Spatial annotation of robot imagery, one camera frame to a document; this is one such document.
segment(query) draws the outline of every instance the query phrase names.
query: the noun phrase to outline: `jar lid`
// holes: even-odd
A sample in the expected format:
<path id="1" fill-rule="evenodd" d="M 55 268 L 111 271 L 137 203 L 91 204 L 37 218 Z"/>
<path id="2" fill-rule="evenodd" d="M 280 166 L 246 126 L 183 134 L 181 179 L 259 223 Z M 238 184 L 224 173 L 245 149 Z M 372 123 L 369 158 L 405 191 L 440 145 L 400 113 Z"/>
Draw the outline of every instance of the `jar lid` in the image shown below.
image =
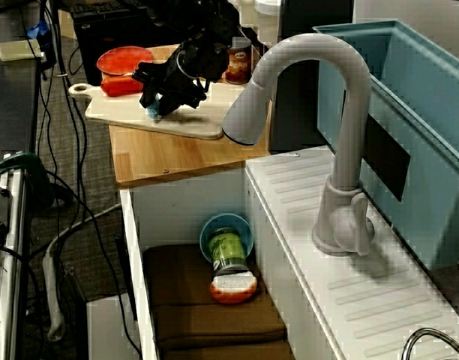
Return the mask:
<path id="1" fill-rule="evenodd" d="M 232 49 L 239 50 L 251 46 L 251 40 L 246 37 L 234 37 L 232 39 Z"/>

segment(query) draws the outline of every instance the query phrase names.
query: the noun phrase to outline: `red plate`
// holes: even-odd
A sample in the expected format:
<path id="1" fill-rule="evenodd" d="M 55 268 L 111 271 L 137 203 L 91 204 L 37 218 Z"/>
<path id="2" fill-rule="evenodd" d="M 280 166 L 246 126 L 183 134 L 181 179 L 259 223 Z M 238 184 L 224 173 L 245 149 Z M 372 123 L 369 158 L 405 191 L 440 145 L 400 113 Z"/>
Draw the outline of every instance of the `red plate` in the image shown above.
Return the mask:
<path id="1" fill-rule="evenodd" d="M 138 46 L 123 46 L 105 52 L 97 61 L 98 69 L 109 75 L 132 73 L 140 62 L 152 62 L 152 52 Z"/>

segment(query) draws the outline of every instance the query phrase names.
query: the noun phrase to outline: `green clamp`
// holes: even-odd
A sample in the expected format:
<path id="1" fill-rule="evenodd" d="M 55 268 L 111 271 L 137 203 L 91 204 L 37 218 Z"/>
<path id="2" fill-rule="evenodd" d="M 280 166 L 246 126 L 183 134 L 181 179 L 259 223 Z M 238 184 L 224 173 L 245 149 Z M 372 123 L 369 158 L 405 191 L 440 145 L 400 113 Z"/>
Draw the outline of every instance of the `green clamp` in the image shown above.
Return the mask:
<path id="1" fill-rule="evenodd" d="M 32 152 L 20 152 L 0 161 L 0 175 L 18 169 L 28 173 L 32 188 L 31 210 L 40 212 L 50 208 L 55 201 L 55 193 L 41 159 Z"/>

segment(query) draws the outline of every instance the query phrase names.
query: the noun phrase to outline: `white cutting board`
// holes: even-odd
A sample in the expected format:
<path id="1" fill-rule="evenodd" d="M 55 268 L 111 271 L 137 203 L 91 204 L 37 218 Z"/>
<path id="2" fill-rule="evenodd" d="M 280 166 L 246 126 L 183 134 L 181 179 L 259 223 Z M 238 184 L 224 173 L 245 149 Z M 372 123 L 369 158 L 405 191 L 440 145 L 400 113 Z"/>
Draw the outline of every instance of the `white cutting board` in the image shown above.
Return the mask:
<path id="1" fill-rule="evenodd" d="M 72 98 L 86 98 L 91 103 L 86 118 L 109 125 L 157 131 L 159 133 L 216 140 L 223 136 L 221 124 L 243 88 L 230 84 L 211 84 L 207 99 L 193 109 L 187 105 L 157 121 L 149 117 L 140 104 L 141 93 L 119 97 L 107 96 L 99 86 L 75 84 L 70 87 Z"/>

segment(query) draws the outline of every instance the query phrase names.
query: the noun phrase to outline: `can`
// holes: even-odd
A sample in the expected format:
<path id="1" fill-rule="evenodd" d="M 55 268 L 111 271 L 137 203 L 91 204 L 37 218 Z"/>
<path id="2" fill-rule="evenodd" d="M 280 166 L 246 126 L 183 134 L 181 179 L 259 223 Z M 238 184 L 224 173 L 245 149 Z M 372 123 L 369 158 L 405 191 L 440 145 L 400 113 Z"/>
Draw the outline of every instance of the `can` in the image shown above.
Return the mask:
<path id="1" fill-rule="evenodd" d="M 208 238 L 215 276 L 248 271 L 238 230 L 223 227 L 212 232 Z"/>
<path id="2" fill-rule="evenodd" d="M 234 37 L 228 49 L 229 66 L 224 76 L 231 84 L 245 84 L 251 77 L 251 40 Z"/>

